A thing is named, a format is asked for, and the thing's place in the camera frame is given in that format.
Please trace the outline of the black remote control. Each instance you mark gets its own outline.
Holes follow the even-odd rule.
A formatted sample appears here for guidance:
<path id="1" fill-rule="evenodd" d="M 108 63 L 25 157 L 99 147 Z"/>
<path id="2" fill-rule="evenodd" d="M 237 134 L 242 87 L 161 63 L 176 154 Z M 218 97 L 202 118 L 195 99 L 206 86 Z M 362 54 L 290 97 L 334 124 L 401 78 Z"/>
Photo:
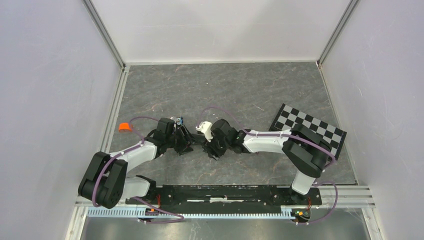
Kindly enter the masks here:
<path id="1" fill-rule="evenodd" d="M 207 140 L 206 140 L 206 137 L 203 134 L 192 133 L 191 134 L 191 141 L 194 145 L 202 145 Z"/>

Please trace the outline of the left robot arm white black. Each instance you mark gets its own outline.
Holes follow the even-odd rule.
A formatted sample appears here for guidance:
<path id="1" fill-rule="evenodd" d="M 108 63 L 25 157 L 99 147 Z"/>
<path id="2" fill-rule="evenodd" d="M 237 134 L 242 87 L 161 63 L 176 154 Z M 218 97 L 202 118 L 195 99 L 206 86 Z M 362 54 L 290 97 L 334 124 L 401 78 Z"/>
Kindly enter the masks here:
<path id="1" fill-rule="evenodd" d="M 96 152 L 78 186 L 78 195 L 90 200 L 94 207 L 112 209 L 119 201 L 139 197 L 145 204 L 153 203 L 157 190 L 155 181 L 144 176 L 128 177 L 135 167 L 163 156 L 167 150 L 179 155 L 193 151 L 194 134 L 184 126 L 182 118 L 161 118 L 155 129 L 126 149 Z"/>

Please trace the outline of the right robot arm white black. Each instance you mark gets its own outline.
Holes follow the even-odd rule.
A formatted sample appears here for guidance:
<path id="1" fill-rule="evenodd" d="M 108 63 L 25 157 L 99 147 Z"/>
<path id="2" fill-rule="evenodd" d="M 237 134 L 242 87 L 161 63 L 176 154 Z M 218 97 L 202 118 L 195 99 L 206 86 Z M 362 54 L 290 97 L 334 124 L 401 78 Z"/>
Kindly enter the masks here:
<path id="1" fill-rule="evenodd" d="M 295 204 L 309 198 L 315 180 L 335 160 L 330 144 L 300 123 L 283 131 L 256 131 L 236 130 L 225 119 L 219 119 L 214 123 L 202 121 L 195 129 L 205 137 L 204 151 L 216 160 L 228 150 L 237 154 L 267 152 L 287 156 L 297 168 L 288 191 Z"/>

